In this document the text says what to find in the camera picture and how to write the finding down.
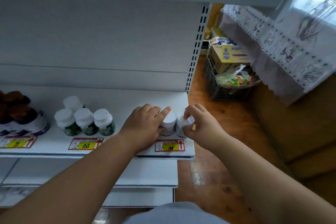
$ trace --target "left arm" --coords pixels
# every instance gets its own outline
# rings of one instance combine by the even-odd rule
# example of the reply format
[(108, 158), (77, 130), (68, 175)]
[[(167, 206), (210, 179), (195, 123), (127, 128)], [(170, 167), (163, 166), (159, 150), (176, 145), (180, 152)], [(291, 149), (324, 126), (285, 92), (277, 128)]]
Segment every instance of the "left arm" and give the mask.
[(131, 159), (163, 132), (170, 107), (160, 110), (137, 107), (119, 134), (3, 213), (0, 223), (91, 223)]

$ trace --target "white lid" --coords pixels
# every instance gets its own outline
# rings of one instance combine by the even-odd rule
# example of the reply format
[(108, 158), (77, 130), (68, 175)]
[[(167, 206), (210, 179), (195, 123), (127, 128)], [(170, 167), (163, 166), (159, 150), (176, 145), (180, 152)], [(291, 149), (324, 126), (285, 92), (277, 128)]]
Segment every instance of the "white lid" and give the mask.
[(170, 110), (166, 118), (161, 123), (161, 126), (165, 128), (169, 128), (171, 126), (174, 126), (176, 122), (176, 113), (174, 110)]
[(188, 119), (183, 119), (184, 116), (184, 111), (183, 112), (179, 112), (178, 116), (177, 116), (177, 120), (176, 123), (179, 125), (180, 128), (182, 128), (185, 125), (190, 125), (193, 124), (195, 122), (195, 119), (193, 116), (190, 116)]
[(88, 108), (81, 108), (74, 114), (76, 120), (89, 120), (92, 117), (92, 112)]
[(54, 115), (56, 121), (68, 121), (74, 118), (72, 111), (68, 108), (57, 111)]
[(110, 116), (110, 113), (106, 109), (98, 109), (93, 114), (95, 120), (104, 120), (109, 118)]
[(79, 100), (77, 96), (67, 97), (63, 100), (63, 104), (65, 108), (69, 108), (73, 112), (83, 107), (83, 103)]

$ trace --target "forearm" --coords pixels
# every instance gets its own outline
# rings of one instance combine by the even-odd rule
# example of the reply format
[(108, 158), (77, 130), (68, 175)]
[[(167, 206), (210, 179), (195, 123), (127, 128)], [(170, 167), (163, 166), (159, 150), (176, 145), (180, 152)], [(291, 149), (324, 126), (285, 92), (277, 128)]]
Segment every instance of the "forearm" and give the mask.
[(213, 152), (264, 223), (334, 223), (333, 206), (237, 139), (222, 138)]
[(0, 223), (91, 223), (135, 153), (116, 135), (0, 217)]

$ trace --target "black crate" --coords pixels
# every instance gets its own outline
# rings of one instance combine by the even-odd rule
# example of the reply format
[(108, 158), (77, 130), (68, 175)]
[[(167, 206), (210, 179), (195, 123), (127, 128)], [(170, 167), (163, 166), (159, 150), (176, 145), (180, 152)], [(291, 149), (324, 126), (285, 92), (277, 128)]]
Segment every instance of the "black crate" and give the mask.
[(222, 86), (219, 86), (215, 75), (217, 74), (215, 68), (213, 67), (209, 57), (205, 61), (203, 69), (204, 77), (207, 79), (208, 91), (211, 95), (211, 99), (236, 99), (242, 100), (248, 96), (252, 87), (245, 89), (227, 89)]

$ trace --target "white bottle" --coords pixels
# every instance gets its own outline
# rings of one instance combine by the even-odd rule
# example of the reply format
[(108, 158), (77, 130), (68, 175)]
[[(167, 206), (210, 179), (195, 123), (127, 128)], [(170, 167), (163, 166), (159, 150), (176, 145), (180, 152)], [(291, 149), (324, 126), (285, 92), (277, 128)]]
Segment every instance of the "white bottle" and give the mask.
[(176, 124), (176, 113), (173, 110), (170, 110), (166, 118), (160, 124), (162, 127), (166, 128), (166, 132), (161, 134), (162, 136), (170, 136), (174, 133)]
[(67, 136), (75, 136), (81, 132), (81, 128), (76, 124), (73, 112), (68, 109), (61, 109), (54, 115), (57, 126), (63, 129)]
[(94, 123), (102, 136), (110, 136), (116, 130), (112, 115), (106, 109), (99, 109), (94, 112)]
[(69, 108), (73, 113), (81, 108), (85, 108), (77, 96), (70, 96), (63, 100), (65, 108)]
[(98, 128), (94, 123), (93, 113), (89, 109), (79, 109), (75, 112), (74, 116), (77, 125), (85, 135), (92, 136), (98, 132)]
[(190, 116), (188, 119), (184, 119), (183, 118), (184, 116), (184, 112), (180, 112), (177, 116), (177, 119), (176, 119), (176, 128), (175, 128), (175, 131), (176, 131), (176, 134), (179, 136), (179, 137), (186, 137), (186, 135), (183, 133), (183, 129), (182, 127), (185, 126), (185, 125), (190, 125), (190, 124), (194, 124), (195, 123), (195, 119), (193, 116)]

